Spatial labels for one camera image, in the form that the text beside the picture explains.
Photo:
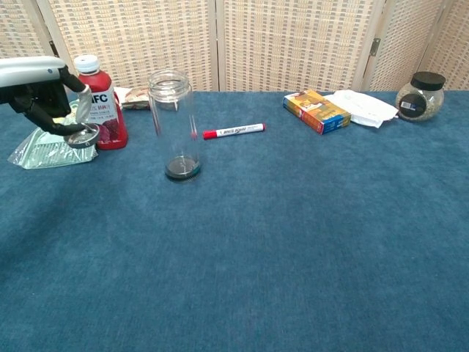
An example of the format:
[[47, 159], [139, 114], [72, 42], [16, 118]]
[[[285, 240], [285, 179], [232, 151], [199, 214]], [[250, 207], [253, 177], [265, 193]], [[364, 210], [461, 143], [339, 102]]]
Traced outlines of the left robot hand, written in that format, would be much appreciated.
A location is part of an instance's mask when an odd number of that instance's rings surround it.
[[[70, 125], [54, 121], [71, 112], [66, 89], [79, 96], [76, 123]], [[89, 129], [86, 119], [92, 105], [91, 89], [55, 56], [2, 59], [1, 103], [9, 104], [16, 113], [57, 136], [70, 136]]]

